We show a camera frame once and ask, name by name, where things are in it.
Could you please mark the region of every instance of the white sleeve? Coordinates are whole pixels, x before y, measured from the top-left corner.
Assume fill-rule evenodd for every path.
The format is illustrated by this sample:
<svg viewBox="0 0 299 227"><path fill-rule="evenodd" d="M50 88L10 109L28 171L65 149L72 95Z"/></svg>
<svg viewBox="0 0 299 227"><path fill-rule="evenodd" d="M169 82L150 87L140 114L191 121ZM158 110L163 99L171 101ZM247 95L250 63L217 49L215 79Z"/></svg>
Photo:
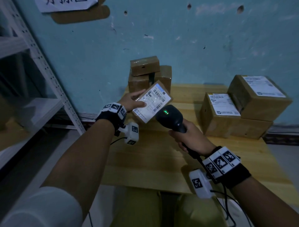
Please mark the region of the white sleeve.
<svg viewBox="0 0 299 227"><path fill-rule="evenodd" d="M41 187L4 218L0 227L81 227L78 201L56 187Z"/></svg>

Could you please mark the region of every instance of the wooden table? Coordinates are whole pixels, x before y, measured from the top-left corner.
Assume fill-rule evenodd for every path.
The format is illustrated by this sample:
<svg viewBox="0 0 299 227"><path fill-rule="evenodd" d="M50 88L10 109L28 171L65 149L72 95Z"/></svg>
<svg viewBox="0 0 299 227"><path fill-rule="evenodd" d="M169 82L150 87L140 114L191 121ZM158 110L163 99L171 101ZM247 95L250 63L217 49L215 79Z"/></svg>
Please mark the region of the wooden table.
<svg viewBox="0 0 299 227"><path fill-rule="evenodd" d="M227 87L224 85L174 84L171 87L171 104L181 111L184 118L198 126L198 113L205 92L226 91ZM128 114L126 121L130 120L132 115ZM113 144L102 184L192 193L188 173L202 167L180 150L167 131L168 129L152 119L147 124L140 125L139 141L134 146L126 145L122 141ZM250 173L282 200L288 204L299 205L299 195L295 187L262 139L233 136L227 139L209 139L215 145L226 146L240 156L242 164Z"/></svg>

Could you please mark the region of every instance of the wristband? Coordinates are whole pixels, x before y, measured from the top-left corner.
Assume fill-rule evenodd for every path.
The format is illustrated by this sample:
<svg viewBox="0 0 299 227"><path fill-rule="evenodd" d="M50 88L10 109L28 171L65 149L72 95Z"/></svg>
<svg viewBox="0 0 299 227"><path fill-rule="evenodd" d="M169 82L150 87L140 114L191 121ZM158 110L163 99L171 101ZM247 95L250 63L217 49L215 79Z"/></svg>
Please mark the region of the wristband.
<svg viewBox="0 0 299 227"><path fill-rule="evenodd" d="M214 179L230 189L251 176L241 164L240 158L229 149L226 147L215 149L214 153L202 162Z"/></svg>
<svg viewBox="0 0 299 227"><path fill-rule="evenodd" d="M96 118L96 121L99 119L110 121L113 124L116 133L120 127L123 128L126 112L126 109L121 104L113 102L104 106L100 111L99 116Z"/></svg>

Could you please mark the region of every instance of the cardboard box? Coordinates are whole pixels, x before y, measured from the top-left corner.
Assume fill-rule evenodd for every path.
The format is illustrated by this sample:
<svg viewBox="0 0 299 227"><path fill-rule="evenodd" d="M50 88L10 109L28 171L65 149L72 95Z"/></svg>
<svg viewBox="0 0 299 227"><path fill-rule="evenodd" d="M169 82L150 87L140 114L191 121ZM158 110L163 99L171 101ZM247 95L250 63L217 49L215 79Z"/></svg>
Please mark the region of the cardboard box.
<svg viewBox="0 0 299 227"><path fill-rule="evenodd" d="M259 139L272 126L271 121L260 121L241 118L231 135L250 139Z"/></svg>
<svg viewBox="0 0 299 227"><path fill-rule="evenodd" d="M170 92L172 78L171 66L161 65L160 70L160 72L152 72L142 76L133 76L132 71L130 70L128 80L129 91L135 92L142 89L148 89L159 80L164 85L166 90Z"/></svg>
<svg viewBox="0 0 299 227"><path fill-rule="evenodd" d="M160 71L160 63L157 56L131 60L130 63L133 76L145 75L151 72Z"/></svg>
<svg viewBox="0 0 299 227"><path fill-rule="evenodd" d="M29 136L22 126L13 117L5 124L5 129L0 131L0 151L21 142Z"/></svg>
<svg viewBox="0 0 299 227"><path fill-rule="evenodd" d="M240 118L228 94L206 93L200 109L200 125L206 136L229 137Z"/></svg>
<svg viewBox="0 0 299 227"><path fill-rule="evenodd" d="M263 76L236 75L228 93L245 119L274 121L292 103L285 92Z"/></svg>
<svg viewBox="0 0 299 227"><path fill-rule="evenodd" d="M5 129L5 124L14 115L14 109L0 95L0 130Z"/></svg>
<svg viewBox="0 0 299 227"><path fill-rule="evenodd" d="M170 93L166 90L161 81L155 82L150 88L143 92L136 101L143 101L146 107L136 108L133 115L141 123L147 123L156 113L172 101Z"/></svg>

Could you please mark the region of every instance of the hole in wall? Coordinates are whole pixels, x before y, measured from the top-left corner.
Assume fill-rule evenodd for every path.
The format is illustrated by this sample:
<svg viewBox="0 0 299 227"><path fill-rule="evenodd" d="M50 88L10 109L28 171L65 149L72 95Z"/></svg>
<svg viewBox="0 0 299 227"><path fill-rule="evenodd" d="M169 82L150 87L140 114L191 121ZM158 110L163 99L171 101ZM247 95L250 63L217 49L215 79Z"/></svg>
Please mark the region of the hole in wall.
<svg viewBox="0 0 299 227"><path fill-rule="evenodd" d="M243 13L243 11L244 11L244 6L241 5L241 6L239 6L238 9L237 9L237 14L241 14L241 13Z"/></svg>

